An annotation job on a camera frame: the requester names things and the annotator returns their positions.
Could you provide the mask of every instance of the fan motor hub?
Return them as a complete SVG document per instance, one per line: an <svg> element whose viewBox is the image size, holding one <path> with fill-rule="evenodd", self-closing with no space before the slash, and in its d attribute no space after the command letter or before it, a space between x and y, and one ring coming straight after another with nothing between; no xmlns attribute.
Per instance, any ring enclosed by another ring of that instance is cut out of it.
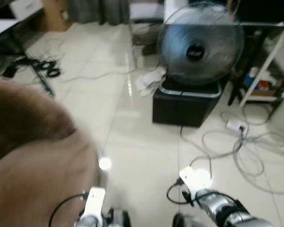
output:
<svg viewBox="0 0 284 227"><path fill-rule="evenodd" d="M199 61L203 58L205 49L200 44L190 45L186 51L186 56L191 61Z"/></svg>

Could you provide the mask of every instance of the fan grille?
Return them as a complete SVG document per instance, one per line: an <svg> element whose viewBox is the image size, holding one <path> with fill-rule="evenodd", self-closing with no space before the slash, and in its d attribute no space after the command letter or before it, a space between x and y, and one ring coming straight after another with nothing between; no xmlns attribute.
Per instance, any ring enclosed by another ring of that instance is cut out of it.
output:
<svg viewBox="0 0 284 227"><path fill-rule="evenodd" d="M238 61L243 29L224 6L201 1L176 11L163 25L158 51L168 75L185 84L218 80Z"/></svg>

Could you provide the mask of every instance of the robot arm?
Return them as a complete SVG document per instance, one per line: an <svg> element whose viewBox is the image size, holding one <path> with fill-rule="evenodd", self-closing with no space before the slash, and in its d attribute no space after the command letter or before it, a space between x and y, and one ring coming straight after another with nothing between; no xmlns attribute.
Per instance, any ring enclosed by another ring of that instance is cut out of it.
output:
<svg viewBox="0 0 284 227"><path fill-rule="evenodd" d="M195 201L218 227L273 227L268 221L250 215L238 200L214 190L200 189L204 186L203 179L190 166L179 175L190 191L189 197L183 194L185 199Z"/></svg>

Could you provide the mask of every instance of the electric fan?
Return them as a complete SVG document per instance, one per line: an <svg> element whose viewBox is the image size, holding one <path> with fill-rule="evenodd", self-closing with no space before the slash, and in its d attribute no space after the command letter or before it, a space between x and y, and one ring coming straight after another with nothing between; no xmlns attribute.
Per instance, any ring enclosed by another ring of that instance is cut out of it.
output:
<svg viewBox="0 0 284 227"><path fill-rule="evenodd" d="M243 43L239 21L219 3L199 1L172 14L158 38L167 73L153 97L153 122L201 126L219 100L222 77L239 60Z"/></svg>

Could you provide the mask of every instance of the table leg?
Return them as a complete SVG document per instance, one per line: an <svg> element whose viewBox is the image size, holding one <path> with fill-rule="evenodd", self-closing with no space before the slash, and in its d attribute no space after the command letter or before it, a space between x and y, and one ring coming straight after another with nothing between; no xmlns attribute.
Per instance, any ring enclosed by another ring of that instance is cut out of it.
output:
<svg viewBox="0 0 284 227"><path fill-rule="evenodd" d="M15 37L14 33L12 31L9 32L9 35L12 39L12 42L17 46L17 48L21 51L21 53L27 58L30 59L29 56L26 54L25 49L23 48L22 44L20 41ZM31 64L31 67L33 68L35 74L38 76L41 85L43 86L44 90L47 92L48 95L54 96L54 92L50 85L47 83L46 78L39 73L39 71Z"/></svg>
<svg viewBox="0 0 284 227"><path fill-rule="evenodd" d="M233 103L235 97L238 95L239 90L240 90L240 88L241 88L241 86L244 82L244 79L245 79L246 75L249 73L250 69L253 67L254 61L258 57L258 55L261 51L261 48L263 46L263 43L264 43L266 37L268 36L269 32L270 32L269 28L265 28L265 29L262 30L262 33L261 33L261 35L258 39L257 45L256 45L256 47L253 51L252 57L249 59L242 75L238 78L238 81L233 86L231 96L230 96L229 101L228 101L228 105L231 105Z"/></svg>

